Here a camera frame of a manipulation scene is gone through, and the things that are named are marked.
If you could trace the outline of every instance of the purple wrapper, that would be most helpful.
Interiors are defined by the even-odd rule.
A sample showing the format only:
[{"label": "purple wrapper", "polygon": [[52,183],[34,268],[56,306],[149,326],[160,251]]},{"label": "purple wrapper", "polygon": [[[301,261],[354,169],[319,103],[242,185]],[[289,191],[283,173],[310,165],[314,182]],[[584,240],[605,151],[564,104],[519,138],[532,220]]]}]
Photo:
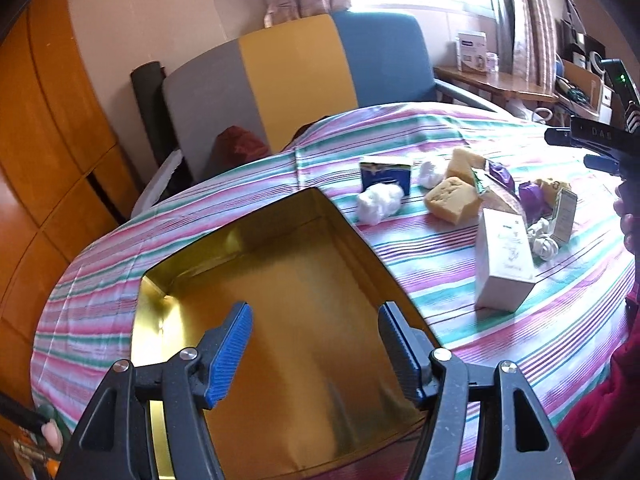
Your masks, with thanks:
[{"label": "purple wrapper", "polygon": [[532,182],[523,182],[518,186],[518,195],[529,225],[537,222],[541,217],[551,214],[551,209],[545,202],[545,196],[540,186]]},{"label": "purple wrapper", "polygon": [[494,162],[492,160],[488,160],[487,162],[489,163],[489,174],[507,190],[515,194],[516,183],[514,182],[511,173],[509,173],[509,170],[500,164],[500,162]]}]

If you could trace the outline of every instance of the striped bedsheet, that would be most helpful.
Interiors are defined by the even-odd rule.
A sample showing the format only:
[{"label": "striped bedsheet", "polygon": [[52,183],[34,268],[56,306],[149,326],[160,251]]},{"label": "striped bedsheet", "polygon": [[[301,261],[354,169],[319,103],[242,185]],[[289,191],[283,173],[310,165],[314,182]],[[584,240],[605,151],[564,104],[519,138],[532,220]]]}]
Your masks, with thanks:
[{"label": "striped bedsheet", "polygon": [[[322,120],[283,152],[165,200],[87,247],[60,278],[34,340],[34,400],[52,402],[74,428],[108,367],[130,355],[142,274],[217,227],[316,186],[356,224],[444,346],[468,362],[516,361],[557,424],[603,380],[626,337],[633,259],[611,206],[616,179],[587,170],[580,150],[547,146],[544,131],[455,105],[364,108]],[[578,194],[571,242],[553,262],[536,262],[538,282],[515,314],[473,307],[477,223],[453,227],[426,214],[415,183],[398,214],[377,226],[357,223],[361,156],[406,155],[415,168],[427,153],[463,145],[503,163],[516,182],[552,176]],[[470,405],[460,478],[470,472],[478,414]]]}]

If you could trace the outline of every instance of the wooden desk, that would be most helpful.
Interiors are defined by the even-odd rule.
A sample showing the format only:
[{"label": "wooden desk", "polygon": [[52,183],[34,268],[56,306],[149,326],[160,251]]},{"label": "wooden desk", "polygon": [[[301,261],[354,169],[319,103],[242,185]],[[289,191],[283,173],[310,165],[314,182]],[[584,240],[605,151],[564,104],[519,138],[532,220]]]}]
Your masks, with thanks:
[{"label": "wooden desk", "polygon": [[502,72],[492,74],[469,74],[460,72],[454,66],[437,66],[434,68],[436,75],[446,81],[460,81],[485,92],[494,97],[498,106],[504,106],[507,99],[522,99],[524,101],[539,101],[543,103],[555,103],[558,98],[554,94],[548,94],[544,89],[533,83],[527,83],[524,79]]}]

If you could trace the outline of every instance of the desk clutter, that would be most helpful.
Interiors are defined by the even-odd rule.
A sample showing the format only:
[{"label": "desk clutter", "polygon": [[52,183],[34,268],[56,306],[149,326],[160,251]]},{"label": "desk clutter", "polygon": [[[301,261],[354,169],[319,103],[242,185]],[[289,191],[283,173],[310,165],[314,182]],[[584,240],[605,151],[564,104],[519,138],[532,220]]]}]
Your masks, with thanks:
[{"label": "desk clutter", "polygon": [[[409,195],[414,161],[367,156],[360,161],[360,222],[378,225]],[[453,225],[479,222],[476,306],[515,312],[535,284],[534,259],[553,260],[568,244],[577,195],[553,177],[516,183],[508,168],[468,148],[419,161],[417,183],[428,214]]]}]

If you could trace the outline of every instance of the white box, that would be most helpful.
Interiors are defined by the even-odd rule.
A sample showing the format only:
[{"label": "white box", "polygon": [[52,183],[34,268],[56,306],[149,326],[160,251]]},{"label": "white box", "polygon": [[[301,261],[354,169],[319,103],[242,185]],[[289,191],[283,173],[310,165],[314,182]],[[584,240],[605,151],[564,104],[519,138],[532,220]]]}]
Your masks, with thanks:
[{"label": "white box", "polygon": [[560,189],[549,221],[549,234],[560,246],[566,245],[571,239],[576,209],[578,209],[578,196],[568,189]]},{"label": "white box", "polygon": [[474,74],[486,73],[486,34],[459,32],[456,41],[458,70]]},{"label": "white box", "polygon": [[476,237],[476,306],[515,312],[536,284],[520,215],[484,209]]}]

